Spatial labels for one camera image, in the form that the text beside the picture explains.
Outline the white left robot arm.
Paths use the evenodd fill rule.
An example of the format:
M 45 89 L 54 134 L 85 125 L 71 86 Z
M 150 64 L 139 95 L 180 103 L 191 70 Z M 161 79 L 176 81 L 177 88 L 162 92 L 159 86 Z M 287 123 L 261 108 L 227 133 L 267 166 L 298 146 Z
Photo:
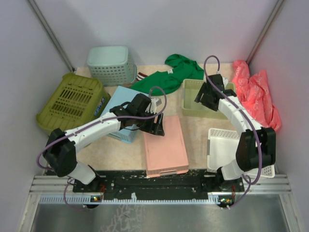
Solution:
M 77 152 L 110 133 L 136 125 L 138 130 L 164 136 L 163 112 L 157 112 L 159 98 L 137 94 L 132 101 L 115 106 L 99 118 L 74 129 L 52 131 L 43 157 L 58 177 L 70 177 L 82 183 L 85 191 L 94 192 L 103 179 L 90 166 L 79 162 Z

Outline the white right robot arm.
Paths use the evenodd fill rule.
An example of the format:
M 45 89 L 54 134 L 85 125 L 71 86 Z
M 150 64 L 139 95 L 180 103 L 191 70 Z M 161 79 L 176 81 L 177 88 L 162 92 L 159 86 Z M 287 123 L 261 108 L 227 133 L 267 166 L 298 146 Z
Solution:
M 266 128 L 250 116 L 236 93 L 225 88 L 220 74 L 206 75 L 204 79 L 195 102 L 223 113 L 239 135 L 234 159 L 216 171 L 216 187 L 227 191 L 234 180 L 256 169 L 254 181 L 245 179 L 249 185 L 254 185 L 259 181 L 262 169 L 276 161 L 276 133 L 272 127 Z

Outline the light green plastic basket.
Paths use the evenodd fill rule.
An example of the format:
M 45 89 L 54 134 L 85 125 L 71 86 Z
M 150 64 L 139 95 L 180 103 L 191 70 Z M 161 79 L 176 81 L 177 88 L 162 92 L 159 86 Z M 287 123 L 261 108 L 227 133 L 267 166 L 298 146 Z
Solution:
M 185 79 L 183 81 L 182 112 L 184 116 L 206 117 L 215 119 L 227 119 L 220 111 L 213 111 L 201 103 L 195 102 L 203 80 Z

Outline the pink plastic basket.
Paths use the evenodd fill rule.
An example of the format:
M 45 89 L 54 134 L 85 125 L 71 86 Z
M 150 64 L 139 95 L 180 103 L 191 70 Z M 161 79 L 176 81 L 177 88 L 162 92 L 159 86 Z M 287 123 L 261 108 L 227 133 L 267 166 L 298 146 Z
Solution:
M 164 136 L 144 133 L 146 174 L 149 178 L 189 171 L 179 116 L 163 118 Z

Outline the white plastic basket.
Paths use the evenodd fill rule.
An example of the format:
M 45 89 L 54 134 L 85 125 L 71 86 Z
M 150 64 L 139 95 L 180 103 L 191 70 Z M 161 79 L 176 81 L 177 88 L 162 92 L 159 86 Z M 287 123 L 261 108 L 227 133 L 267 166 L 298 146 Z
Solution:
M 273 178 L 276 161 L 276 133 L 272 128 L 238 134 L 233 130 L 211 128 L 208 133 L 207 170 L 224 180 L 234 180 L 247 174 L 250 177 Z

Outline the light blue laundry basket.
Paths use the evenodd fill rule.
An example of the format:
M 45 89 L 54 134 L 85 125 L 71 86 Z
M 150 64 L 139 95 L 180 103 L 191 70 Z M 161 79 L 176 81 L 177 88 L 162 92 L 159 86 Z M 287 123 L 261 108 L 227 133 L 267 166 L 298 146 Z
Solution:
M 91 77 L 105 86 L 132 84 L 136 80 L 137 67 L 126 46 L 101 46 L 90 49 L 87 66 Z

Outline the olive green laundry basket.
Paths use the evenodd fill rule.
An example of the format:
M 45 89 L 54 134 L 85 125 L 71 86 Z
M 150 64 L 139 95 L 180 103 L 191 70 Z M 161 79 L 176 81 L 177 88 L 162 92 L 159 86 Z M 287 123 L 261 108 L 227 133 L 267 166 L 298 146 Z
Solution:
M 98 79 L 70 72 L 36 115 L 36 122 L 47 135 L 57 128 L 73 129 L 98 118 L 110 98 Z

